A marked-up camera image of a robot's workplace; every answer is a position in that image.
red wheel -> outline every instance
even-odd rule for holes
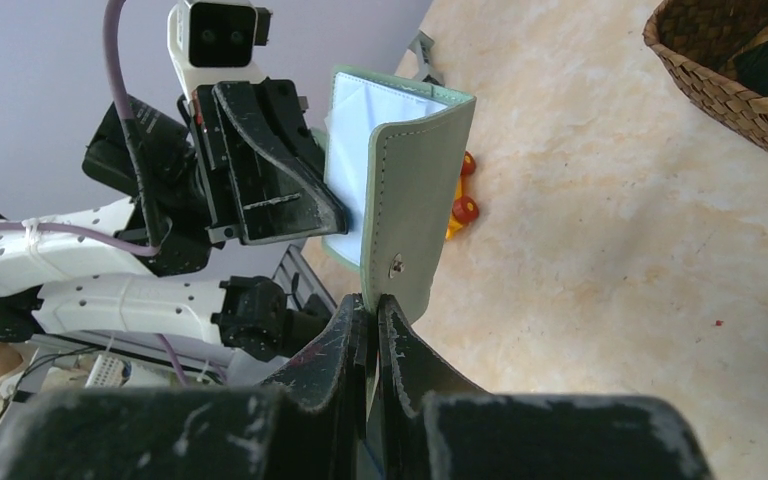
[[[475,173],[475,157],[471,153],[464,153],[464,163],[461,165],[461,176]]]
[[[452,216],[462,225],[472,223],[478,218],[478,215],[478,204],[466,195],[455,200],[454,205],[452,205]]]

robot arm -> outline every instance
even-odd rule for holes
[[[323,183],[324,152],[304,122],[304,99],[251,61],[271,13],[244,0],[180,0],[168,20],[185,125],[130,97],[148,163],[143,178],[166,220],[159,250],[147,248],[132,145],[111,106],[83,170],[126,198],[24,222],[0,215],[0,341],[76,330],[168,333],[265,361],[292,356],[327,323],[330,312],[315,297],[287,309],[285,292],[267,278],[156,278],[201,270],[229,240],[257,245],[347,230],[344,207]]]

green leather wallet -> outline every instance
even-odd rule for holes
[[[365,204],[362,214],[353,215],[360,218],[350,220],[350,230],[362,231],[359,263],[357,258],[337,252],[333,248],[335,239],[323,240],[329,254],[359,271],[367,310],[376,312],[381,295],[393,295],[413,323],[428,308],[476,100],[472,95],[430,83],[354,67],[338,67],[335,79],[341,74],[402,92],[406,102],[411,101],[408,97],[415,97],[442,104],[436,113],[382,123],[372,130],[366,159]],[[335,140],[334,132],[330,134],[329,150]],[[330,160],[326,161],[326,182],[329,176],[351,175],[335,168]]]

white cable tie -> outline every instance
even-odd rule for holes
[[[110,340],[107,341],[107,348],[104,349],[104,353],[110,352],[110,349],[113,348],[113,341],[115,339],[116,339],[116,332],[111,331]]]
[[[204,380],[204,375],[207,373],[208,368],[210,368],[210,360],[205,360],[204,368],[201,369],[201,373],[196,377],[196,382],[201,383]]]
[[[22,226],[25,227],[25,246],[28,250],[35,249],[34,247],[36,247],[39,243],[41,236],[39,224],[39,218],[29,218],[27,220],[22,220]]]

camera lens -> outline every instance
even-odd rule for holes
[[[208,45],[213,44],[216,42],[216,34],[213,33],[213,30],[205,30],[201,32],[201,41]]]
[[[232,33],[231,34],[231,43],[233,43],[234,45],[237,45],[237,46],[242,45],[243,44],[243,34],[240,33],[239,31],[235,31],[234,33]]]

